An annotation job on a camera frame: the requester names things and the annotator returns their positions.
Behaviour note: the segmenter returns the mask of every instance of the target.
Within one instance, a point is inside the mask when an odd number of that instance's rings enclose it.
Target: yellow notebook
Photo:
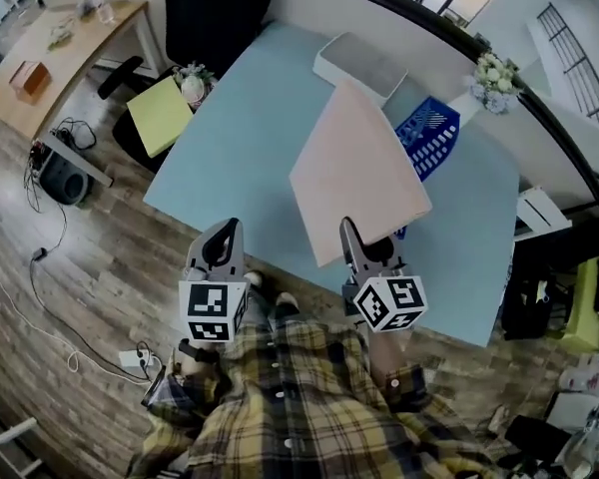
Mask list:
[[[173,77],[147,89],[127,106],[151,158],[170,147],[193,118]]]

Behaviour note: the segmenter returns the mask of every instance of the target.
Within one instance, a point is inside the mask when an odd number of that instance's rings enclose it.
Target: pink board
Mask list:
[[[390,122],[348,80],[332,93],[290,179],[318,266],[343,256],[344,217],[370,244],[432,208]]]

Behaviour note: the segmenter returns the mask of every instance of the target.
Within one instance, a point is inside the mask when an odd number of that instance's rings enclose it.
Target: white flowers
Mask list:
[[[519,90],[512,80],[517,68],[510,62],[504,64],[488,52],[477,61],[474,75],[468,77],[470,94],[493,114],[505,114],[517,104]]]

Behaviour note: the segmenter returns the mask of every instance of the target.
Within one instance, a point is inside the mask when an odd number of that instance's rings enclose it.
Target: black office chair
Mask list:
[[[192,62],[204,64],[220,79],[249,47],[261,30],[271,0],[166,0],[167,55],[180,66]],[[116,69],[100,86],[104,100],[124,84],[137,94],[151,87],[146,79],[134,74],[142,63],[132,57]],[[157,81],[173,74],[170,68]],[[167,157],[166,150],[149,158],[129,111],[113,128],[113,137],[140,165],[157,172]]]

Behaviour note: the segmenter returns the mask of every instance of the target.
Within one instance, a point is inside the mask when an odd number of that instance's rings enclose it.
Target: flower vase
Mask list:
[[[476,100],[469,92],[463,93],[458,98],[455,98],[447,105],[457,112],[461,119],[459,120],[459,128],[468,123],[480,110],[485,110],[483,104]]]

